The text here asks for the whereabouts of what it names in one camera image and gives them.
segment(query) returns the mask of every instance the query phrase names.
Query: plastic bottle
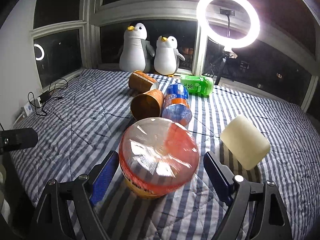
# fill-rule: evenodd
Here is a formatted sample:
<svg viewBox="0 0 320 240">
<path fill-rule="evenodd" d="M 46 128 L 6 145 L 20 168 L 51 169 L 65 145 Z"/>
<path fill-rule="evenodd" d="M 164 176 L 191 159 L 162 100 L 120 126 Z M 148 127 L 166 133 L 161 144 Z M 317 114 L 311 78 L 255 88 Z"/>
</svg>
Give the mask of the plastic bottle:
<svg viewBox="0 0 320 240">
<path fill-rule="evenodd" d="M 162 117 L 186 126 L 192 118 L 189 106 L 189 93 L 180 84 L 170 85 L 164 94 Z"/>
<path fill-rule="evenodd" d="M 181 75 L 180 82 L 189 93 L 199 93 L 207 96 L 213 90 L 213 79 L 211 77 Z"/>
</svg>

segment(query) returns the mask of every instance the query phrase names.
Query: small penguin plush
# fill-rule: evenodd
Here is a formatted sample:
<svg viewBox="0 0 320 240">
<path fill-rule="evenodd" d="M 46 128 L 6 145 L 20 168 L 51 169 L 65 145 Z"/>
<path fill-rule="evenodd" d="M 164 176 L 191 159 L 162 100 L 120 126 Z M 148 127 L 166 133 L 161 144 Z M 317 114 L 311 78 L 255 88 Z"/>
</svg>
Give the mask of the small penguin plush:
<svg viewBox="0 0 320 240">
<path fill-rule="evenodd" d="M 150 71 L 150 58 L 155 56 L 155 50 L 146 41 L 147 30 L 142 23 L 129 26 L 124 32 L 123 51 L 120 56 L 119 66 L 122 71 L 134 72 L 141 70 L 144 73 Z"/>
<path fill-rule="evenodd" d="M 177 49 L 178 42 L 175 37 L 160 36 L 157 40 L 155 70 L 161 75 L 172 75 L 179 68 L 179 59 L 185 61 Z"/>
</svg>

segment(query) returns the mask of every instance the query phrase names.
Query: striped bedsheet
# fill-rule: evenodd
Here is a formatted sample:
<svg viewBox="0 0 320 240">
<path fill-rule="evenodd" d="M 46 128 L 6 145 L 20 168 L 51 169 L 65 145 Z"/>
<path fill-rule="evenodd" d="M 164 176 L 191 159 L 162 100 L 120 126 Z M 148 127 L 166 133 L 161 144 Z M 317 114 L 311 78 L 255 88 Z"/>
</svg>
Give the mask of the striped bedsheet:
<svg viewBox="0 0 320 240">
<path fill-rule="evenodd" d="M 74 180 L 118 150 L 121 135 L 134 123 L 130 102 L 137 94 L 127 83 L 130 73 L 84 70 L 66 90 L 49 101 L 48 116 L 32 114 L 18 128 L 33 127 L 39 142 L 11 153 L 28 196 L 37 204 L 46 182 Z M 151 75 L 163 92 L 174 78 Z M 268 179 L 278 185 L 294 239 L 303 239 L 320 215 L 320 137 L 297 106 L 259 98 L 224 87 L 211 96 L 190 96 L 193 134 L 201 157 L 212 151 L 221 163 L 250 181 Z M 251 171 L 223 145 L 219 135 L 238 114 L 252 120 L 269 140 L 271 150 Z M 227 206 L 219 201 L 200 161 L 194 178 L 177 191 L 156 200 L 137 198 L 116 172 L 104 199 L 95 207 L 111 239 L 211 239 Z M 83 237 L 73 203 L 69 211 L 78 239 Z M 253 212 L 250 203 L 238 239 L 244 239 Z"/>
</svg>

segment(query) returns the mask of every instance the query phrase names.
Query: window frame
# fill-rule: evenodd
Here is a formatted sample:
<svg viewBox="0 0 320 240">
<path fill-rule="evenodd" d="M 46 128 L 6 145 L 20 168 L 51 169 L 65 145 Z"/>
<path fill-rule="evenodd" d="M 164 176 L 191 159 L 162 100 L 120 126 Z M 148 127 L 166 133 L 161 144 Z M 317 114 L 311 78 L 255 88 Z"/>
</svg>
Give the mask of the window frame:
<svg viewBox="0 0 320 240">
<path fill-rule="evenodd" d="M 69 30 L 79 30 L 79 41 L 80 41 L 80 52 L 81 52 L 81 61 L 82 61 L 82 68 L 79 70 L 76 70 L 66 76 L 63 76 L 62 78 L 65 78 L 66 80 L 70 80 L 71 78 L 79 75 L 79 73 L 82 72 L 84 68 L 92 68 L 93 62 L 92 62 L 92 50 L 90 47 L 91 44 L 91 37 L 89 33 L 92 31 L 92 27 L 89 26 L 89 12 L 90 12 L 90 2 L 91 0 L 80 0 L 79 2 L 79 20 L 77 21 L 68 21 L 68 22 L 60 22 L 50 25 L 41 26 L 39 28 L 35 28 L 30 31 L 30 38 L 31 38 L 31 44 L 33 46 L 34 40 L 37 38 L 41 38 L 44 36 L 48 36 L 55 33 L 60 33 L 64 31 Z M 36 65 L 36 57 L 34 60 L 34 66 L 36 73 L 38 74 L 38 69 Z M 41 93 L 48 90 L 49 86 L 42 87 L 40 76 L 38 74 L 38 83 L 40 87 L 42 88 Z"/>
<path fill-rule="evenodd" d="M 198 1 L 199 0 L 120 0 L 102 5 L 103 0 L 80 0 L 79 21 L 57 23 L 32 30 L 32 45 L 33 39 L 35 38 L 66 30 L 79 29 L 83 68 L 98 67 L 105 69 L 108 67 L 108 64 L 102 64 L 101 60 L 101 26 L 137 19 L 175 19 L 196 21 L 196 6 Z M 132 6 L 137 4 L 139 4 L 139 9 L 133 10 Z M 220 8 L 221 6 L 209 5 L 207 9 L 207 19 L 211 24 L 226 26 L 228 23 L 226 19 L 220 15 Z M 245 19 L 241 18 L 241 15 L 241 13 L 236 12 L 236 16 L 230 19 L 230 28 L 244 32 L 249 29 L 250 25 Z M 308 91 L 301 105 L 304 112 L 307 111 L 310 105 L 315 91 L 315 84 L 320 76 L 320 68 L 318 67 L 320 63 L 320 31 L 318 24 L 316 25 L 316 57 L 308 52 L 303 45 L 299 44 L 297 41 L 282 32 L 280 28 L 275 28 L 264 22 L 261 22 L 260 34 L 258 37 L 259 40 L 289 56 L 312 74 Z M 201 27 L 197 25 L 192 71 L 178 69 L 178 74 L 202 74 L 207 42 L 207 35 L 202 32 Z M 266 92 L 258 90 L 257 88 L 248 86 L 245 89 L 257 95 L 275 99 L 274 95 L 267 95 Z"/>
</svg>

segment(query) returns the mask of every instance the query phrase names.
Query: green bottle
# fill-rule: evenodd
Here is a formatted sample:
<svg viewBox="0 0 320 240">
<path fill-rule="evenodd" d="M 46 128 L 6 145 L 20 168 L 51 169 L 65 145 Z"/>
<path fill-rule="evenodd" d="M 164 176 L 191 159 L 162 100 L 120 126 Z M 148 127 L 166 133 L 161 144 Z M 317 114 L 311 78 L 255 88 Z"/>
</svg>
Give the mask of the green bottle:
<svg viewBox="0 0 320 240">
<path fill-rule="evenodd" d="M 213 90 L 213 79 L 211 77 L 181 75 L 180 82 L 189 93 L 199 93 L 207 96 Z"/>
</svg>

